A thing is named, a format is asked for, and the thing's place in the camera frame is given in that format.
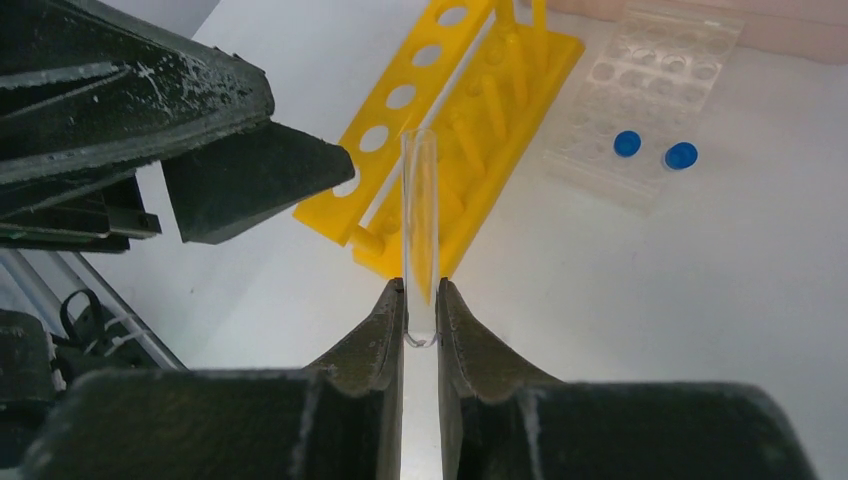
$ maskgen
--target pink container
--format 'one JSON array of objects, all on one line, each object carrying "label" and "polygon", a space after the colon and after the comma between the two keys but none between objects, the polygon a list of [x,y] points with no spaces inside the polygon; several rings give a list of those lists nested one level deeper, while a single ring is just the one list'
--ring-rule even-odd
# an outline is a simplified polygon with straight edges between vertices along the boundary
[{"label": "pink container", "polygon": [[[565,13],[618,21],[626,0],[548,0]],[[739,18],[745,28],[738,45],[848,63],[848,0],[649,0],[649,5]]]}]

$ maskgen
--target glass test tube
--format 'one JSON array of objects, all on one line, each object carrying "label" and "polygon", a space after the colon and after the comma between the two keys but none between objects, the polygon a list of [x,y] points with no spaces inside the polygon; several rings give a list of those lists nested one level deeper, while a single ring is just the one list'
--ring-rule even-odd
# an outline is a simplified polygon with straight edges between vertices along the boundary
[{"label": "glass test tube", "polygon": [[432,130],[417,129],[405,132],[402,141],[406,340],[413,347],[429,347],[436,339],[439,287],[437,139]]}]

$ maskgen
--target plastic tray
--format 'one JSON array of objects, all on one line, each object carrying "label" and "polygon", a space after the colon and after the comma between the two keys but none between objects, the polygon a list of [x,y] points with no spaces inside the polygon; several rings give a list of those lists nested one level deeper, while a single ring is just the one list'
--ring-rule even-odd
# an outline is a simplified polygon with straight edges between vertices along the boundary
[{"label": "plastic tray", "polygon": [[[695,140],[698,117],[736,44],[742,22],[649,5],[628,5],[612,40],[548,138],[549,173],[640,211],[674,175],[666,150]],[[613,139],[642,137],[622,158]]]}]

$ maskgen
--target blue vial cap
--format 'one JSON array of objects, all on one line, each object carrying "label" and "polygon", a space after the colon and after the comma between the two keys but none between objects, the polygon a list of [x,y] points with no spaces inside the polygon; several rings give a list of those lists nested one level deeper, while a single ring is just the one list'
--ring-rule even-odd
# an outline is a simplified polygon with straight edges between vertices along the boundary
[{"label": "blue vial cap", "polygon": [[612,148],[619,157],[632,157],[642,147],[642,137],[632,130],[625,130],[615,136]]},{"label": "blue vial cap", "polygon": [[683,170],[698,160],[698,149],[689,142],[680,142],[665,152],[665,164],[672,170]]}]

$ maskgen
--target white table surface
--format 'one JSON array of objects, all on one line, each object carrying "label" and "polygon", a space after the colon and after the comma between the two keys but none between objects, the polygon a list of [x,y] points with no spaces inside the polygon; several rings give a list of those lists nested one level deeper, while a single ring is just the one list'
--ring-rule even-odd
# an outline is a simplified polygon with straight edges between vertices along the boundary
[{"label": "white table surface", "polygon": [[[275,120],[335,141],[425,4],[223,0],[195,39],[267,72]],[[549,24],[587,52],[453,277],[469,306],[563,380],[758,384],[821,478],[844,478],[848,68],[737,48],[702,114],[698,163],[643,217],[543,176],[544,139],[613,28]],[[290,212],[184,245],[160,167],[138,177],[164,234],[88,258],[190,367],[302,366],[383,289]],[[404,475],[438,478],[435,350],[410,350],[406,378],[421,381],[405,391]]]}]

